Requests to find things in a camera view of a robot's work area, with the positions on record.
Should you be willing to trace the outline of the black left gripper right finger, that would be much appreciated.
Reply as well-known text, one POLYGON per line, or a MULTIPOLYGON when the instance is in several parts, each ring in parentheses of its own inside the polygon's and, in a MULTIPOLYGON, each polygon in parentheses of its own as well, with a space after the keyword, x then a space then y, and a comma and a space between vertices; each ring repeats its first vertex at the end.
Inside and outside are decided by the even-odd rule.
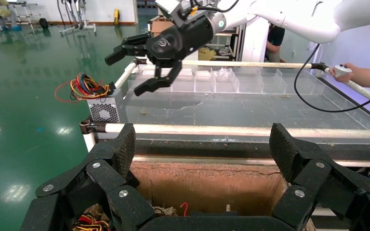
POLYGON ((271 128, 271 155, 290 184, 273 216, 296 231, 317 205, 351 221, 350 230, 370 231, 370 178, 333 161, 317 144, 294 138, 280 123, 271 128))

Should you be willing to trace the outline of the person's bare hand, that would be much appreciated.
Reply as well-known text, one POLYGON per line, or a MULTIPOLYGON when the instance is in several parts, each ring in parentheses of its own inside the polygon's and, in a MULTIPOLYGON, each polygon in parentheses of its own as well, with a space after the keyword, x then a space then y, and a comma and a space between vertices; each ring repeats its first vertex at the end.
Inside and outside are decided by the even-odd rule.
POLYGON ((338 64, 329 69, 329 73, 334 77, 334 79, 341 83, 346 83, 351 80, 354 76, 352 71, 353 65, 350 63, 338 64))

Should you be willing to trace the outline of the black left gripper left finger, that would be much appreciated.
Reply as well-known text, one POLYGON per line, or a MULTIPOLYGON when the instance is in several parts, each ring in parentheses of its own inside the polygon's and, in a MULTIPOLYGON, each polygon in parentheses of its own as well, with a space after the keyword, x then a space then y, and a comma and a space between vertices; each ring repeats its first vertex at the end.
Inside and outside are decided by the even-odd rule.
POLYGON ((135 141, 134 126, 125 124, 115 139, 97 143, 80 164, 40 185, 21 230, 70 231, 92 205, 103 209, 113 228, 141 229, 154 210, 130 172, 135 141))

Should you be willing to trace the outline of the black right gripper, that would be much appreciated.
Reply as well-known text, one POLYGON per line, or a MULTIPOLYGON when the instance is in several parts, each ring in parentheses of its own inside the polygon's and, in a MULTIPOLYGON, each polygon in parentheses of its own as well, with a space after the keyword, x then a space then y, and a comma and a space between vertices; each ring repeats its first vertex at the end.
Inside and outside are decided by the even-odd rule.
POLYGON ((122 43, 105 57, 105 63, 111 66, 125 56, 147 56, 149 61, 156 65, 154 77, 138 85, 134 94, 140 96, 145 92, 170 87, 182 70, 182 60, 213 39, 217 32, 215 16, 203 14, 181 27, 173 25, 153 38, 150 33, 124 38, 122 43), (163 68, 171 68, 166 76, 161 75, 163 68))

